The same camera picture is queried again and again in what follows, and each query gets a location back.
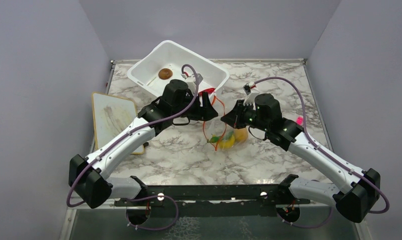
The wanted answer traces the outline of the orange citrus fruit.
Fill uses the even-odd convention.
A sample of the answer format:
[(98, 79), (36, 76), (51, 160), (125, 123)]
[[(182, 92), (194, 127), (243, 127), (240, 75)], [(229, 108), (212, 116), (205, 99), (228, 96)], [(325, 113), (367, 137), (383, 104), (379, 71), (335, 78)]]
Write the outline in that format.
[(247, 128), (235, 128), (233, 135), (237, 143), (244, 143), (248, 139), (248, 130)]

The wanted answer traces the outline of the clear zip top bag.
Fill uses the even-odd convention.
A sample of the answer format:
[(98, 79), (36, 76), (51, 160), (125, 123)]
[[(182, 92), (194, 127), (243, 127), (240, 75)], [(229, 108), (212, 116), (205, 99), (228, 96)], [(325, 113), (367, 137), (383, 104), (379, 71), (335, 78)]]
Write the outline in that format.
[[(225, 97), (219, 97), (219, 95), (217, 93), (214, 93), (212, 106), (218, 112), (218, 117), (215, 117), (214, 119), (209, 120), (209, 121), (204, 121), (202, 123), (202, 132), (206, 139), (206, 142), (208, 141), (208, 139), (211, 138), (212, 135), (224, 136), (226, 134), (226, 132), (234, 131), (234, 128), (230, 127), (229, 125), (227, 125), (221, 121), (221, 117), (223, 117), (224, 115), (229, 113), (232, 110), (234, 105), (235, 105), (234, 100), (228, 99)], [(215, 151), (226, 151), (226, 150), (229, 150), (232, 148), (240, 147), (245, 142), (242, 142), (242, 143), (235, 142), (233, 147), (228, 148), (228, 149), (218, 149), (217, 148), (218, 143), (208, 143), (208, 142), (207, 143), (210, 144), (211, 146), (213, 146)]]

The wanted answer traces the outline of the green chili pepper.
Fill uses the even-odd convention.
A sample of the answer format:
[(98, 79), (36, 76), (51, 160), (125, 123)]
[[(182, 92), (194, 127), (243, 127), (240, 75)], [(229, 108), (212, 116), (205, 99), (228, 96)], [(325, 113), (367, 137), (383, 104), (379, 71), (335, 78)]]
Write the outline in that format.
[(218, 143), (218, 142), (221, 142), (221, 141), (228, 141), (228, 140), (230, 140), (232, 137), (233, 137), (233, 135), (234, 135), (234, 132), (233, 131), (229, 131), (229, 132), (226, 132), (225, 133), (225, 135), (224, 136), (221, 136), (221, 135), (212, 135), (211, 136), (211, 138), (209, 138), (208, 140), (207, 140), (207, 142), (208, 143), (211, 143), (211, 144), (215, 144), (215, 143)]

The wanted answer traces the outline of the yellow banana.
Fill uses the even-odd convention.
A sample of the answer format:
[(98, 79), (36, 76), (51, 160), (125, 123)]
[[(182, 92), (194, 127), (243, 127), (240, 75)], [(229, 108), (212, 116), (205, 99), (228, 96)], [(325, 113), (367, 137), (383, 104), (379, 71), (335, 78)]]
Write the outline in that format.
[(233, 145), (236, 142), (235, 135), (232, 133), (230, 135), (227, 135), (225, 138), (221, 139), (218, 144), (217, 144), (217, 149), (218, 150), (225, 150), (232, 148)]

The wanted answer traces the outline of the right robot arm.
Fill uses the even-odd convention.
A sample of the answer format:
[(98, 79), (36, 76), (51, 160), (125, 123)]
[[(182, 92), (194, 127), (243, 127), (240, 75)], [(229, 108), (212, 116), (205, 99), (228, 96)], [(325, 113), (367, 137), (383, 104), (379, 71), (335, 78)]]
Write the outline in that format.
[(320, 145), (301, 125), (282, 116), (279, 101), (269, 93), (259, 94), (249, 105), (237, 100), (220, 120), (234, 129), (264, 131), (265, 140), (300, 157), (331, 180), (327, 184), (287, 177), (277, 190), (278, 199), (285, 204), (296, 198), (312, 200), (335, 207), (347, 220), (360, 223), (380, 197), (381, 175), (375, 169), (357, 167)]

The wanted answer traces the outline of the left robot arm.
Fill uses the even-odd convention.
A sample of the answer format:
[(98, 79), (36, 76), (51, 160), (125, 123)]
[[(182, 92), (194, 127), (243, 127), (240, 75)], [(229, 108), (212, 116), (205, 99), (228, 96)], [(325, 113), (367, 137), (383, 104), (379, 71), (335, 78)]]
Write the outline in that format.
[(71, 195), (66, 199), (68, 207), (87, 204), (91, 209), (102, 205), (108, 199), (119, 197), (119, 187), (108, 182), (116, 167), (137, 148), (173, 125), (176, 118), (189, 121), (210, 121), (218, 117), (206, 92), (191, 90), (179, 79), (171, 80), (161, 96), (144, 106), (131, 124), (103, 147), (82, 157), (77, 154), (69, 162), (69, 193), (77, 193), (82, 201), (71, 203)]

